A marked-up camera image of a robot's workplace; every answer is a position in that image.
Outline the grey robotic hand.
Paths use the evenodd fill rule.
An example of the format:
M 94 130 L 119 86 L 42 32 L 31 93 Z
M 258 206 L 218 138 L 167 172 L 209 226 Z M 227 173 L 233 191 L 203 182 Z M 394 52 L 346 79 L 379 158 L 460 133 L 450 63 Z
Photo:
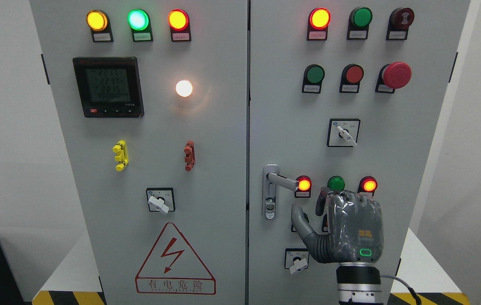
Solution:
M 318 234 L 303 217 L 298 203 L 291 222 L 311 257 L 318 263 L 376 263 L 384 248 L 381 205 L 361 193 L 322 187 L 316 214 L 327 208 L 328 233 Z

